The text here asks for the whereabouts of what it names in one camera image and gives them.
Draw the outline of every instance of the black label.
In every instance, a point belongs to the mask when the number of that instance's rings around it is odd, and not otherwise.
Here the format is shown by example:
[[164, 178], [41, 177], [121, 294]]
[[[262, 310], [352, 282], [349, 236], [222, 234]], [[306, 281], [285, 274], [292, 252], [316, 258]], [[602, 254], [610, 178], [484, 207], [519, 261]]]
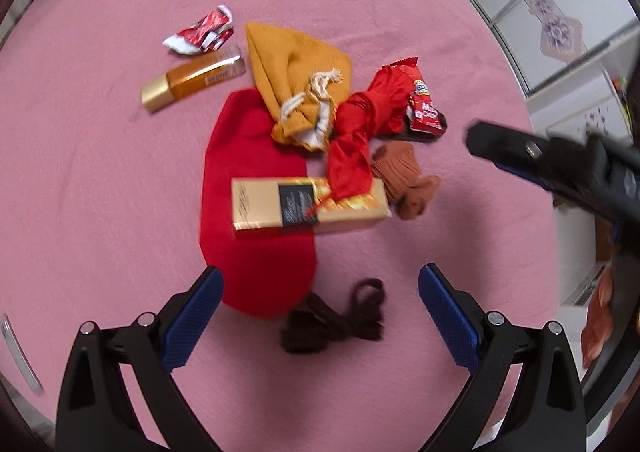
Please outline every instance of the black label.
[[318, 216], [313, 185], [278, 185], [282, 226], [315, 225]]

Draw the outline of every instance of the red snack bag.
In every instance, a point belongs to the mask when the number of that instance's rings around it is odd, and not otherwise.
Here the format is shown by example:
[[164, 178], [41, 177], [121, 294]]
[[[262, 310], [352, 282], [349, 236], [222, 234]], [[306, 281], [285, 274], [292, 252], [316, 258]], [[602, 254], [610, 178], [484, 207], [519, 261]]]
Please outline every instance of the red snack bag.
[[444, 115], [433, 107], [431, 94], [418, 68], [418, 58], [405, 58], [389, 66], [399, 68], [414, 81], [415, 89], [409, 96], [407, 106], [410, 129], [428, 133], [436, 138], [441, 137], [447, 130], [447, 124]]
[[231, 10], [220, 5], [194, 25], [164, 39], [162, 44], [183, 55], [204, 54], [217, 50], [233, 32]]

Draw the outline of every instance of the bed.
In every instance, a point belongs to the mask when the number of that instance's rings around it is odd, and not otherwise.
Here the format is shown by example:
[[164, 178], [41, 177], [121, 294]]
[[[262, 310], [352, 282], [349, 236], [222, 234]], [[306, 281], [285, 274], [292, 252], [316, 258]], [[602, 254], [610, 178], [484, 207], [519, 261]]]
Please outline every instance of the bed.
[[[0, 370], [53, 419], [82, 321], [128, 324], [202, 271], [204, 153], [226, 96], [251, 74], [156, 115], [140, 87], [178, 64], [162, 39], [220, 3], [244, 50], [251, 20], [337, 46], [353, 60], [354, 90], [380, 65], [418, 55], [449, 130], [415, 146], [424, 171], [442, 177], [423, 217], [316, 237], [314, 290], [330, 305], [343, 309], [356, 280], [385, 281], [382, 342], [290, 356], [282, 321], [222, 306], [175, 381], [225, 451], [418, 450], [466, 381], [418, 299], [420, 267], [436, 262], [517, 324], [540, 327], [558, 307], [551, 198], [465, 151], [474, 119], [529, 128], [508, 63], [467, 0], [35, 0], [0, 51], [0, 308], [43, 393], [29, 391], [4, 346]], [[323, 171], [309, 159], [310, 175]]]

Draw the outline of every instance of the red satin fabric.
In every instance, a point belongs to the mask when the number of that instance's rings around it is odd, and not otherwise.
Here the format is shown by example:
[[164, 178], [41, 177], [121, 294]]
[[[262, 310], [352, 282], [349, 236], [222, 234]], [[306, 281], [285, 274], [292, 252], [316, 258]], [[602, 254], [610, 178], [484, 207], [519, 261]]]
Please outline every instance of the red satin fabric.
[[414, 83], [405, 73], [385, 66], [366, 91], [354, 93], [338, 106], [327, 164], [332, 199], [338, 201], [371, 189], [369, 139], [402, 131], [413, 90]]
[[222, 270], [222, 301], [256, 317], [280, 317], [308, 294], [316, 272], [311, 233], [234, 237], [231, 178], [306, 176], [306, 160], [271, 140], [273, 120], [257, 89], [231, 93], [205, 155], [200, 248]]

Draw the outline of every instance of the blue gripper pad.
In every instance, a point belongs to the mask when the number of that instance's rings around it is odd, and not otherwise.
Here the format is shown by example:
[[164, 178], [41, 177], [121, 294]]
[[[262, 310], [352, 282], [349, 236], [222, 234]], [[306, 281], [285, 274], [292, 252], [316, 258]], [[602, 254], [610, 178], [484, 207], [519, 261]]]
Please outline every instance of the blue gripper pad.
[[430, 265], [420, 270], [418, 294], [456, 365], [474, 374], [480, 366], [480, 336]]
[[187, 363], [204, 328], [222, 301], [223, 289], [222, 272], [212, 267], [164, 333], [161, 363], [166, 372]]

